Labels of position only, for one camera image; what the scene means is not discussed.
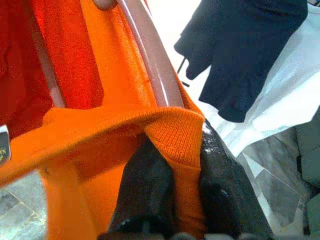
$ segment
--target metal hanger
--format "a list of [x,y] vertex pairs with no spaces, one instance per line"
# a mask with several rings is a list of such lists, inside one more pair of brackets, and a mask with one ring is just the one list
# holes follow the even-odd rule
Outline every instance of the metal hanger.
[[121,8],[144,61],[159,107],[184,107],[176,74],[143,0],[93,0],[100,10]]

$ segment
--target white fabric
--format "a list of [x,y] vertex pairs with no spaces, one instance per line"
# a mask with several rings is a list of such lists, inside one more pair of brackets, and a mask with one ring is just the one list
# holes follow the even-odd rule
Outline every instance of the white fabric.
[[[153,22],[177,70],[183,57],[173,48],[200,0],[149,0]],[[245,122],[221,118],[209,104],[198,101],[210,68],[190,81],[188,61],[179,78],[190,85],[185,89],[216,129],[230,151],[238,154],[248,145],[292,126],[311,121],[320,105],[320,7],[308,4],[308,16],[291,36],[274,63],[265,85]]]

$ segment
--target gray tile floor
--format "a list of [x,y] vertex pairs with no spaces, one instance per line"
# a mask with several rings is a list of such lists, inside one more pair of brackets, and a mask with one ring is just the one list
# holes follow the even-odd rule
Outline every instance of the gray tile floor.
[[0,189],[0,240],[42,240],[46,196],[36,172]]
[[[296,159],[281,137],[248,146],[237,158],[276,235],[302,235],[308,224],[311,187],[296,169]],[[0,189],[0,240],[42,240],[47,225],[46,196],[34,172]]]

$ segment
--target red fabric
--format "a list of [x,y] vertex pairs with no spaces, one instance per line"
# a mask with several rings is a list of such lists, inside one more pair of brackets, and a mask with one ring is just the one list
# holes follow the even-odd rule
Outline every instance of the red fabric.
[[1,2],[0,126],[11,139],[40,127],[52,107],[27,20],[20,0]]
[[79,1],[32,0],[68,108],[102,105],[104,90]]

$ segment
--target hanging clothes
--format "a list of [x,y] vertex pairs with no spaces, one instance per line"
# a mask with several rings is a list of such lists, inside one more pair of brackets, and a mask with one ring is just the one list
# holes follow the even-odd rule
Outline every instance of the hanging clothes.
[[[112,218],[123,167],[146,134],[173,170],[177,227],[202,237],[206,227],[198,181],[204,117],[181,85],[185,109],[156,107],[144,63],[119,7],[100,11],[91,0],[80,2],[83,15],[72,0],[55,1],[55,6],[49,0],[34,1],[33,8],[68,107],[102,106],[52,108],[42,126],[11,141],[12,157],[0,168],[0,185],[38,169],[48,199],[48,239],[96,239]],[[78,20],[85,21],[86,28],[79,28]],[[72,34],[81,37],[74,39]],[[73,51],[74,41],[88,48]],[[78,57],[83,62],[71,61]],[[100,78],[95,78],[94,66]],[[84,95],[92,99],[96,89],[87,89],[73,68],[88,70],[83,77],[92,76],[102,87],[102,101],[76,103]]]
[[[174,49],[174,44],[190,21],[200,0],[192,2],[176,0],[168,9],[169,0],[149,0],[153,22],[164,47],[177,70],[183,56]],[[186,82],[187,93],[201,109],[210,124],[218,132],[234,156],[248,145],[280,133],[293,126],[311,121],[316,113],[320,98],[320,35],[319,7],[308,4],[308,15],[300,28],[290,37],[272,66],[265,85],[242,123],[230,122],[219,116],[213,106],[199,101],[210,67],[194,80],[186,77],[184,64],[179,79]],[[174,15],[179,11],[179,18]]]
[[0,5],[0,126],[14,139],[40,127],[53,103],[21,2]]
[[32,0],[67,108],[101,106],[104,90],[79,1]]
[[241,123],[289,37],[307,17],[305,0],[202,0],[175,44],[193,80],[211,65],[199,97]]

